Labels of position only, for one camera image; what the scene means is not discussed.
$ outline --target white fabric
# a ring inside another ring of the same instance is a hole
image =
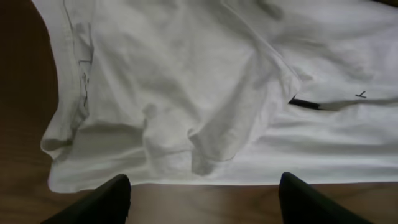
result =
[[[398,13],[368,1],[35,0],[56,192],[398,180]],[[362,92],[366,98],[356,96]],[[327,111],[288,105],[296,96]]]

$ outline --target brown wooden surface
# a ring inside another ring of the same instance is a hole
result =
[[[0,223],[38,223],[86,193],[47,187],[51,159],[40,138],[57,106],[57,79],[44,23],[31,2],[12,0],[0,1],[0,25]],[[398,223],[398,184],[316,188],[375,223]],[[276,186],[140,185],[131,197],[135,224],[282,221]]]

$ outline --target black mark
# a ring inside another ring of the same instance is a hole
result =
[[[364,93],[366,93],[366,91],[363,91],[363,92],[362,92],[361,94],[359,94],[359,95],[355,94],[355,96],[361,97],[361,98],[365,98],[365,99],[366,99],[366,96],[363,96]]]

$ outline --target white cloth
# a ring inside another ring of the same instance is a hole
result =
[[[60,103],[42,140],[53,191],[120,173],[131,184],[277,184],[285,171],[309,183],[398,180],[389,6],[34,2],[58,72]],[[288,105],[294,96],[327,110]]]

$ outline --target folded garment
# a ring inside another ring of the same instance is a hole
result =
[[[56,192],[398,180],[398,13],[358,0],[36,0]],[[292,99],[319,110],[290,105]]]

